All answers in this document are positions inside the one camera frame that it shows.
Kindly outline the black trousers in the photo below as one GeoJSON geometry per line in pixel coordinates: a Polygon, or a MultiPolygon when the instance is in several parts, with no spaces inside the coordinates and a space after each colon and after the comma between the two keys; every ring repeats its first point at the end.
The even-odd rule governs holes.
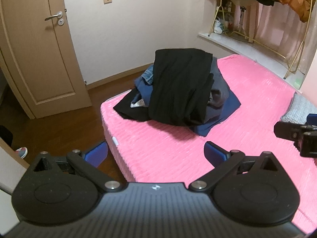
{"type": "Polygon", "coordinates": [[[157,50],[149,117],[174,126],[203,124],[214,83],[212,60],[213,55],[201,49],[157,50]]]}

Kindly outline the pile of dark clothes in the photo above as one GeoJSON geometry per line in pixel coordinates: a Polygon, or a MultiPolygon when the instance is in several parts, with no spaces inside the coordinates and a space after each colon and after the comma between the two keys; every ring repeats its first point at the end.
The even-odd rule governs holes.
{"type": "Polygon", "coordinates": [[[155,52],[154,63],[114,110],[124,119],[185,126],[207,136],[240,106],[216,57],[200,49],[173,48],[155,52]]]}

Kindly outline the gold clothes rack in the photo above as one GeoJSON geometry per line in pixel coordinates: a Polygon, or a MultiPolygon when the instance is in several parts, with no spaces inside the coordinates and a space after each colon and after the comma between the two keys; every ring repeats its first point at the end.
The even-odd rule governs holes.
{"type": "MultiPolygon", "coordinates": [[[[259,10],[260,19],[255,39],[266,45],[273,45],[280,52],[294,52],[304,37],[304,27],[308,25],[308,21],[301,22],[287,4],[283,5],[279,0],[273,1],[273,6],[263,5],[259,10]]],[[[312,17],[313,9],[310,9],[309,20],[312,17]]]]}

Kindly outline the grey knitted pillow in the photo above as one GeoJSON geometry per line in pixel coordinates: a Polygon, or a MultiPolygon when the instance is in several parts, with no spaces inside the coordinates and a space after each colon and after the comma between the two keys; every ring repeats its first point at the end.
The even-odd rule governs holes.
{"type": "Polygon", "coordinates": [[[282,122],[305,124],[309,114],[316,114],[316,106],[301,94],[295,92],[286,113],[281,117],[282,122]]]}

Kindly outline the pink bed blanket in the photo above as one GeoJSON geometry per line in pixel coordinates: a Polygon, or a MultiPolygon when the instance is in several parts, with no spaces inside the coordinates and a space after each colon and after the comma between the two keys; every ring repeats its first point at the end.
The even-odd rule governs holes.
{"type": "Polygon", "coordinates": [[[295,92],[280,77],[241,55],[218,60],[218,67],[240,107],[207,136],[187,127],[137,122],[114,110],[121,96],[100,107],[110,151],[129,182],[191,182],[212,170],[204,156],[204,144],[212,141],[223,149],[238,149],[248,156],[272,152],[300,193],[293,222],[310,233],[316,229],[316,163],[299,155],[291,141],[279,139],[273,127],[286,112],[295,92]]]}

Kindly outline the shoe on floor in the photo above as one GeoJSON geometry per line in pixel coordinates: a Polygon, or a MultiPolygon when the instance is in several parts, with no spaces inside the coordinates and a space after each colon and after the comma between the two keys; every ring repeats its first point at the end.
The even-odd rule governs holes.
{"type": "Polygon", "coordinates": [[[21,148],[15,150],[15,152],[17,153],[17,155],[20,158],[24,159],[28,154],[28,149],[26,147],[21,147],[21,148]]]}

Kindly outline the wooden door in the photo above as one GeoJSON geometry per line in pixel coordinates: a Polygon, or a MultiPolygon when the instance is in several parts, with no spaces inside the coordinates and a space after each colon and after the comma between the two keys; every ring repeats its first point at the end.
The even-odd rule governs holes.
{"type": "Polygon", "coordinates": [[[64,0],[1,0],[1,68],[31,119],[91,106],[64,0]]]}

